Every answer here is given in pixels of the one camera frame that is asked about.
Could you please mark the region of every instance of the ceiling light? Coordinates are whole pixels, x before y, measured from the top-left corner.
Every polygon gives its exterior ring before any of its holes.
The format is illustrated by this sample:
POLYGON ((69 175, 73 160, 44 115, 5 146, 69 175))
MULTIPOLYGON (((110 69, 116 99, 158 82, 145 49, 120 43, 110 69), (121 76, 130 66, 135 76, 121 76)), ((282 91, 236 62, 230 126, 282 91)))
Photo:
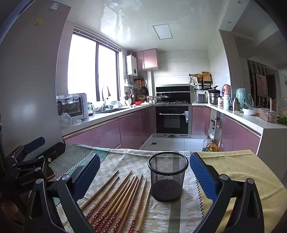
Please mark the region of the ceiling light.
POLYGON ((171 30, 169 24, 161 24, 152 26, 160 40, 172 39, 171 30))

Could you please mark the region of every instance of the white water heater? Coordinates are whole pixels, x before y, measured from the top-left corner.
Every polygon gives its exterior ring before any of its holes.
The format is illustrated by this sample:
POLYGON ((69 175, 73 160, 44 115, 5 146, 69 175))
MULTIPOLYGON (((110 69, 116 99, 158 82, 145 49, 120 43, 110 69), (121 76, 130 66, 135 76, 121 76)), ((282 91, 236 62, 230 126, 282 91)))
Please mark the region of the white water heater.
POLYGON ((137 59, 132 55, 127 56, 127 75, 137 76, 137 59))

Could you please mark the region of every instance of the window frame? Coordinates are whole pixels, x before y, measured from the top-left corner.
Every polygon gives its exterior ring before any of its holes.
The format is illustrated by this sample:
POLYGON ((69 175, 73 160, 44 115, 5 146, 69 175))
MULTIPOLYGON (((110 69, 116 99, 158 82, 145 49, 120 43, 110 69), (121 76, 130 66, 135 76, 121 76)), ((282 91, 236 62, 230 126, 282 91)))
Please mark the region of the window frame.
POLYGON ((119 81, 119 52, 97 40, 94 40, 88 36, 82 35, 80 33, 77 32, 73 32, 73 34, 77 35, 77 36, 81 36, 83 38, 92 40, 96 42, 96 59, 95 59, 95 79, 96 79, 96 97, 97 97, 97 101, 100 101, 100 90, 99 90, 99 71, 98 71, 98 65, 99 65, 99 45, 106 47, 112 51, 115 52, 115 59, 116 59, 116 80, 117 80, 117 98, 118 101, 120 101, 120 81, 119 81))

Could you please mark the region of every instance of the yellow cloth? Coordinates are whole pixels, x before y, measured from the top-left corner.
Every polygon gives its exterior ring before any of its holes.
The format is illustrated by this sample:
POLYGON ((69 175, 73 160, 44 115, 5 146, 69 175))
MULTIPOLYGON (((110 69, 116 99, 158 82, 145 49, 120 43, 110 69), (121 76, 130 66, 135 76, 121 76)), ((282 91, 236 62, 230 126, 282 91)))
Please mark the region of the yellow cloth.
MULTIPOLYGON (((287 190, 269 167, 250 150, 198 154, 219 174, 227 174, 232 180, 245 181, 252 178, 255 181, 263 209, 265 233, 271 232, 287 209, 287 190)), ((224 230, 234 202, 235 198, 232 198, 217 232, 224 230)), ((212 201, 204 192, 202 203, 203 211, 206 213, 212 201)))

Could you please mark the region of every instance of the mesh basket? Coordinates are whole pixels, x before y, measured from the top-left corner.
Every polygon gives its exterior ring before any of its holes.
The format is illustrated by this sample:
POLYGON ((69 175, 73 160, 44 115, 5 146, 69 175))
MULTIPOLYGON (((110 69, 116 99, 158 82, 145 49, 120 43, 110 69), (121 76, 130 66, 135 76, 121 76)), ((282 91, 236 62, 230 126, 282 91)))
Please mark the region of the mesh basket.
POLYGON ((148 160, 151 194, 161 202, 174 201, 181 196, 188 160, 175 152, 161 152, 148 160))

